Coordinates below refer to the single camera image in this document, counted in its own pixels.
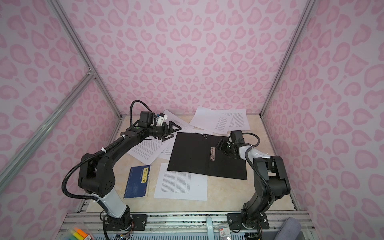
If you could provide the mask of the orange and black folder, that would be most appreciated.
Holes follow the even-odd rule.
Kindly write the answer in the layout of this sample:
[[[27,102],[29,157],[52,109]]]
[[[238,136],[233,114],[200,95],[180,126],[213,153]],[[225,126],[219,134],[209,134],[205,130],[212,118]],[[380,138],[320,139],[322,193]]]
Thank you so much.
[[[246,162],[217,148],[223,136],[179,133],[173,146],[168,171],[211,177],[247,180]]]

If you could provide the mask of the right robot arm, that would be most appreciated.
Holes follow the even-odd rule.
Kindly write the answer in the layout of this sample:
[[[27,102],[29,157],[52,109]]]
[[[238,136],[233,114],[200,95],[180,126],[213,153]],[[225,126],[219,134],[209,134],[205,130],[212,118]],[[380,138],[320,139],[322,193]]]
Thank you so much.
[[[272,204],[291,192],[284,161],[280,156],[264,155],[256,147],[261,139],[254,133],[232,131],[226,140],[220,140],[216,149],[229,157],[246,161],[254,172],[255,193],[241,209],[241,226],[262,231],[266,211]]]

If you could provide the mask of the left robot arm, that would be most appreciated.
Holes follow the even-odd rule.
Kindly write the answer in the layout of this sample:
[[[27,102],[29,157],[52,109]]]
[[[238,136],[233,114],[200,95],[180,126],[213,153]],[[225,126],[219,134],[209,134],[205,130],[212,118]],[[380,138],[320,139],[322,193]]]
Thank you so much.
[[[71,199],[89,199],[98,203],[104,210],[101,219],[105,233],[108,227],[132,231],[134,220],[131,210],[115,189],[114,165],[130,149],[143,141],[165,142],[181,130],[181,126],[166,120],[166,114],[156,114],[147,108],[140,113],[137,121],[130,119],[130,126],[117,140],[94,154],[83,155],[81,161],[64,177],[61,186],[63,194]],[[78,186],[86,192],[85,195],[73,194],[67,188],[68,181],[75,171],[79,171]]]

